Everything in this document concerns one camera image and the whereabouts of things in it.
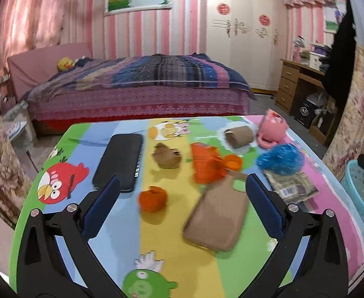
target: blue gripper pad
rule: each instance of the blue gripper pad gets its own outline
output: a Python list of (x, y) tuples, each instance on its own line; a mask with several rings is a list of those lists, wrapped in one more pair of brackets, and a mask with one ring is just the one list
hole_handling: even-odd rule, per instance
[(98, 235), (106, 217), (120, 195), (120, 190), (120, 181), (114, 176), (83, 218), (83, 230), (81, 232), (83, 239), (88, 241)]
[(266, 232), (271, 238), (281, 241), (284, 237), (284, 223), (279, 211), (272, 203), (263, 183), (251, 174), (246, 180), (246, 194), (254, 206)]

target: orange object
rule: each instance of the orange object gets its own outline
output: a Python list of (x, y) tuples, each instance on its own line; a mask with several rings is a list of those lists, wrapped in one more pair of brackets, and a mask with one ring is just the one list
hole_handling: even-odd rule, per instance
[(163, 188), (150, 186), (139, 194), (138, 203), (144, 212), (155, 213), (165, 208), (167, 204), (167, 193)]
[(200, 142), (190, 146), (196, 183), (211, 184), (226, 176), (226, 167), (217, 147)]
[(223, 162), (225, 163), (226, 168), (234, 171), (239, 171), (243, 166), (243, 159), (235, 154), (227, 154), (223, 158)]

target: black phone case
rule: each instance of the black phone case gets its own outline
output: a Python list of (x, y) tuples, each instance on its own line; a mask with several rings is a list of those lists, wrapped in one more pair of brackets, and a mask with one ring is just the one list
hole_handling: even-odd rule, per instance
[(116, 134), (106, 147), (99, 162), (92, 183), (102, 190), (117, 176), (122, 193), (134, 190), (138, 176), (143, 137), (140, 134)]

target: yellow plush toy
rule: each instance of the yellow plush toy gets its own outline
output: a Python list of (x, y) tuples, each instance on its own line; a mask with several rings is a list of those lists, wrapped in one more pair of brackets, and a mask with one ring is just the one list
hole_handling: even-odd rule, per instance
[(71, 60), (69, 57), (64, 57), (58, 62), (59, 71), (66, 71), (70, 68), (73, 68), (75, 62)]

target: white wedding dress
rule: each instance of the white wedding dress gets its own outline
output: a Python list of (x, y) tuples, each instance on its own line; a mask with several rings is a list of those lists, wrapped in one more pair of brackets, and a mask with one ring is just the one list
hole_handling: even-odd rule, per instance
[(162, 4), (165, 1), (164, 0), (129, 0), (128, 6), (134, 7), (134, 6), (147, 6), (147, 5), (158, 5)]

